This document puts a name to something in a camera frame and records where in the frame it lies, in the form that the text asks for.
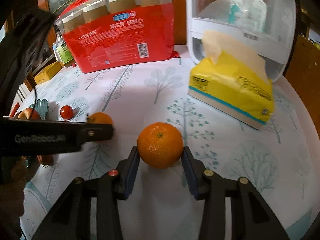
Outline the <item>person's left hand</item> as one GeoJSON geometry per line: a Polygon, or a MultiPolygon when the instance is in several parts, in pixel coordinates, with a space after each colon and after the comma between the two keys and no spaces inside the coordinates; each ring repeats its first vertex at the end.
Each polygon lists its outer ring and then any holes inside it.
{"type": "Polygon", "coordinates": [[[1,157],[1,239],[20,239],[26,166],[21,157],[1,157]]]}

